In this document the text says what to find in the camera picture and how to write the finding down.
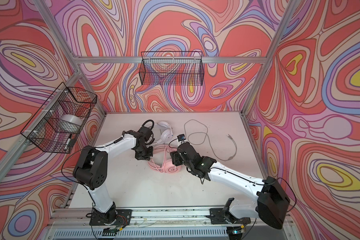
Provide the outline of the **pink cat-ear headphones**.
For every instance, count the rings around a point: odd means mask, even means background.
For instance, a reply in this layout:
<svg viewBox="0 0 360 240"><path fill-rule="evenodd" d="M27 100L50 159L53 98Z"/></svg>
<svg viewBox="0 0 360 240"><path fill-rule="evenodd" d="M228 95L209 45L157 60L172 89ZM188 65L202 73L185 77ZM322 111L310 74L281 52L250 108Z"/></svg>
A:
<svg viewBox="0 0 360 240"><path fill-rule="evenodd" d="M154 162L153 159L148 161L148 165L153 171L165 174L176 174L182 170L182 166L175 166L173 164L171 153L174 153L175 150L166 145L159 145L154 147L153 153L163 153L163 162L162 165L158 165Z"/></svg>

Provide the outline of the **white headphones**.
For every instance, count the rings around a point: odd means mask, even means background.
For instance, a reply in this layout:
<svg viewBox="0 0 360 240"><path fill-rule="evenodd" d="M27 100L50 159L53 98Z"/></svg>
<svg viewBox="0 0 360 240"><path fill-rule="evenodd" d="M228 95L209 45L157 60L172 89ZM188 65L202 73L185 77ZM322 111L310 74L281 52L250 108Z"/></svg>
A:
<svg viewBox="0 0 360 240"><path fill-rule="evenodd" d="M173 128L168 122L160 121L155 123L153 134L155 139L153 145L166 145L173 138Z"/></svg>

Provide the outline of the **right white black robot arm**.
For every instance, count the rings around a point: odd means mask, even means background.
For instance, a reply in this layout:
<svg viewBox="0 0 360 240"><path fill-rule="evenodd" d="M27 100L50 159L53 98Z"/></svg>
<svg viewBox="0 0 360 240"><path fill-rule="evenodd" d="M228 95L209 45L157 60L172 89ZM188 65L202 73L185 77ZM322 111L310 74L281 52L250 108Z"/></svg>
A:
<svg viewBox="0 0 360 240"><path fill-rule="evenodd" d="M188 173L202 182L223 184L251 200L243 203L229 198L218 214L208 216L212 223L244 225L249 218L256 218L274 229L282 229L291 200L277 179L254 178L230 169L213 158L201 156L189 142L179 144L170 155L175 166L184 165Z"/></svg>

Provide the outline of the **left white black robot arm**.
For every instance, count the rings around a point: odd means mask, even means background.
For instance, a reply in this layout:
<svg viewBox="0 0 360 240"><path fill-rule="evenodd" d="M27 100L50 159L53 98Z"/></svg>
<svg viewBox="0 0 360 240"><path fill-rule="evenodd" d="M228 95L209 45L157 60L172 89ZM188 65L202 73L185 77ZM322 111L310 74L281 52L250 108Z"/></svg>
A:
<svg viewBox="0 0 360 240"><path fill-rule="evenodd" d="M141 127L136 131L123 132L122 136L98 147L86 146L81 150L73 177L84 186L93 201L91 224L113 225L118 218L116 204L111 199L105 181L108 175L108 159L133 150L135 159L148 161L153 156L152 130Z"/></svg>

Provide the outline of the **marker pen in basket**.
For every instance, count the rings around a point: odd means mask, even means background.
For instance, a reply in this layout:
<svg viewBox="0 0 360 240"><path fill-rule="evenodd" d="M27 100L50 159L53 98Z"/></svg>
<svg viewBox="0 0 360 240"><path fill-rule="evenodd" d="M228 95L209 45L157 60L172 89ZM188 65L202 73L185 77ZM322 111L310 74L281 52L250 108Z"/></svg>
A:
<svg viewBox="0 0 360 240"><path fill-rule="evenodd" d="M70 141L71 141L71 139L72 139L72 134L69 134L69 136L68 136L68 138L67 138L67 141L66 141L66 143L65 143L65 145L64 145L64 150L65 150L65 151L67 151L68 148L70 147Z"/></svg>

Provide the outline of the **white tape roll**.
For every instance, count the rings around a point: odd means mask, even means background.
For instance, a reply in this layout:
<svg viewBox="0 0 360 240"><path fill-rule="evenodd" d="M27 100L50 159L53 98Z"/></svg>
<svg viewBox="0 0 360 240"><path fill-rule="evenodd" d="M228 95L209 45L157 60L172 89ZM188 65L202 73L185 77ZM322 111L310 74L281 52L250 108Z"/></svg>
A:
<svg viewBox="0 0 360 240"><path fill-rule="evenodd" d="M77 133L81 126L83 124L83 121L74 115L65 114L63 115L58 123L58 127L61 131L65 133Z"/></svg>

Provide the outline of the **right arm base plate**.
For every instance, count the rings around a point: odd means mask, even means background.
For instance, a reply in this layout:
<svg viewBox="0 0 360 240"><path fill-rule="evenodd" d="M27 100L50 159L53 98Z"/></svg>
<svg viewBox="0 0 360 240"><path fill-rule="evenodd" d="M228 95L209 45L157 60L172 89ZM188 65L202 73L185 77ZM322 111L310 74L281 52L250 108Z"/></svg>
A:
<svg viewBox="0 0 360 240"><path fill-rule="evenodd" d="M209 211L210 214L206 217L211 220L213 225L240 224L246 226L252 222L250 218L236 218L228 210L224 210L223 208L211 208Z"/></svg>

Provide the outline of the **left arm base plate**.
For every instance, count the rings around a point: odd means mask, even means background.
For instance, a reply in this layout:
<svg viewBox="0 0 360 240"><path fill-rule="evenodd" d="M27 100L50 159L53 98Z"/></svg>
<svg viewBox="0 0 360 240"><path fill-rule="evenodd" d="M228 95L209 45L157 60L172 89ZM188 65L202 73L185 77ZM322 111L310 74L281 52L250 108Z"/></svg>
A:
<svg viewBox="0 0 360 240"><path fill-rule="evenodd" d="M100 213L93 209L90 217L90 226L116 226L125 227L131 222L132 210L116 209L107 213Z"/></svg>

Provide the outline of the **aluminium front rail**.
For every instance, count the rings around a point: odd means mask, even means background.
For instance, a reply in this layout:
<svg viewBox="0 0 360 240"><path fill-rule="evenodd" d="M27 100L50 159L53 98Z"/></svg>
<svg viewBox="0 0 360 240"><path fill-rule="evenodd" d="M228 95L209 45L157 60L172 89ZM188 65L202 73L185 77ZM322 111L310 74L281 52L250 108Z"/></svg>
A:
<svg viewBox="0 0 360 240"><path fill-rule="evenodd" d="M129 207L131 214L118 217L122 224L129 221L128 228L137 227L209 227L210 209L223 206L186 206L186 207ZM48 226L65 228L88 228L91 208L68 208L53 211Z"/></svg>

